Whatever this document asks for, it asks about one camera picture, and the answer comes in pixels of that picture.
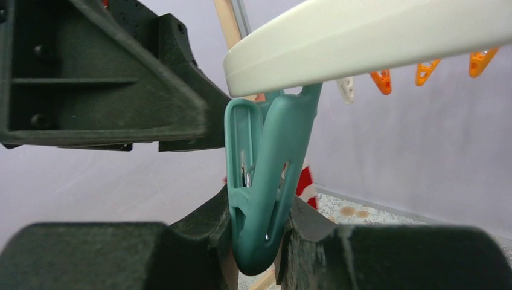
teal clothespin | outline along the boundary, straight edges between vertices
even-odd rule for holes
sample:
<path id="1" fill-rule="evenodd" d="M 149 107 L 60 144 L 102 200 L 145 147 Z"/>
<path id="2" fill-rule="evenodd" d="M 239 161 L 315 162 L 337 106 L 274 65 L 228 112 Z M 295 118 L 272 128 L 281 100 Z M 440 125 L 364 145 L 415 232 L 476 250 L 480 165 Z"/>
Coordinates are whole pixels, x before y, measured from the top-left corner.
<path id="1" fill-rule="evenodd" d="M 271 92 L 265 102 L 236 99 L 226 107 L 232 247 L 246 275 L 267 270 L 277 255 L 321 89 L 320 83 L 304 86 L 297 95 Z"/>

floor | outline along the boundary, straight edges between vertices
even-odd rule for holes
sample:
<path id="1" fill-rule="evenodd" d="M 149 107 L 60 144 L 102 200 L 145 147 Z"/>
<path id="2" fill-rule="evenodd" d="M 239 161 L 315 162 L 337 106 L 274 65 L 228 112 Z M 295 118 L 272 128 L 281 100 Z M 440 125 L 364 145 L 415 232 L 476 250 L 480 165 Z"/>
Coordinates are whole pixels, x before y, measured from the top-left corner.
<path id="1" fill-rule="evenodd" d="M 338 224 L 425 224 L 424 222 L 411 219 L 409 217 L 400 216 L 372 207 L 366 207 L 361 204 L 335 198 L 325 194 L 318 194 L 319 211 L 327 218 Z M 497 238 L 501 243 L 501 248 L 507 256 L 509 264 L 512 267 L 512 243 Z M 240 274 L 238 279 L 239 290 L 249 290 L 263 274 L 248 277 Z M 270 290 L 281 289 L 280 286 L 273 285 Z"/>

red cloth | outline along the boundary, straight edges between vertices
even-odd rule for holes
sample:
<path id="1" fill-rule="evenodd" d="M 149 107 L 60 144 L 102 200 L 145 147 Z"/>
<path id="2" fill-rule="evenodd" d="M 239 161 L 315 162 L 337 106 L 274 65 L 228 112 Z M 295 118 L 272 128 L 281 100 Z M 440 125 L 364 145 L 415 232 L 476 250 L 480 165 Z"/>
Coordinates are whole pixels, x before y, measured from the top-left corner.
<path id="1" fill-rule="evenodd" d="M 316 203 L 315 185 L 313 185 L 313 176 L 311 175 L 309 166 L 305 166 L 305 168 L 303 168 L 301 176 L 299 177 L 299 183 L 297 184 L 297 190 L 295 190 L 295 194 L 300 196 L 303 201 L 306 201 L 315 210 L 318 209 L 318 205 Z"/>

yellow-orange clothespin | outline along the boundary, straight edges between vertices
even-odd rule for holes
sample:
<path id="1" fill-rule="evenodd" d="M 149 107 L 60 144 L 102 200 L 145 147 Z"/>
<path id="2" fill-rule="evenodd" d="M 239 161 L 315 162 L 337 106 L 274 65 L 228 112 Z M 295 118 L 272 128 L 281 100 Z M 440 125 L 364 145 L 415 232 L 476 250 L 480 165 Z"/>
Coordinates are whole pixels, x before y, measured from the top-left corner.
<path id="1" fill-rule="evenodd" d="M 439 64 L 440 59 L 436 59 L 432 62 L 428 62 L 428 65 L 424 65 L 423 63 L 418 63 L 418 67 L 416 69 L 416 85 L 423 86 L 423 84 L 429 79 L 432 71 L 435 70 L 435 67 Z"/>
<path id="2" fill-rule="evenodd" d="M 499 47 L 495 47 L 488 51 L 484 51 L 484 53 L 480 53 L 480 51 L 471 53 L 469 55 L 469 76 L 480 76 L 484 72 L 487 65 L 491 62 L 493 57 L 496 55 L 498 49 Z"/>
<path id="3" fill-rule="evenodd" d="M 380 74 L 377 71 L 371 72 L 370 76 L 382 94 L 389 95 L 391 93 L 391 75 L 388 69 L 380 71 Z"/>

red object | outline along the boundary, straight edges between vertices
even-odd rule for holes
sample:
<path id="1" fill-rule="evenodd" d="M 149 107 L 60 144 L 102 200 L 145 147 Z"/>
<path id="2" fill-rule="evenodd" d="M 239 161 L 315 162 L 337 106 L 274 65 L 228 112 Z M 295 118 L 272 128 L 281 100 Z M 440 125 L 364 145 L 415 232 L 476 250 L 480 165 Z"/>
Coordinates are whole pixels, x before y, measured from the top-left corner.
<path id="1" fill-rule="evenodd" d="M 226 184 L 227 182 L 227 178 L 224 177 L 224 183 Z M 299 177 L 299 184 L 297 184 L 297 190 L 295 191 L 295 194 L 300 196 L 303 201 L 306 201 L 315 210 L 318 209 L 318 205 L 316 203 L 316 190 L 315 186 L 313 185 L 313 176 L 311 175 L 309 166 L 306 166 L 302 169 L 301 176 Z"/>

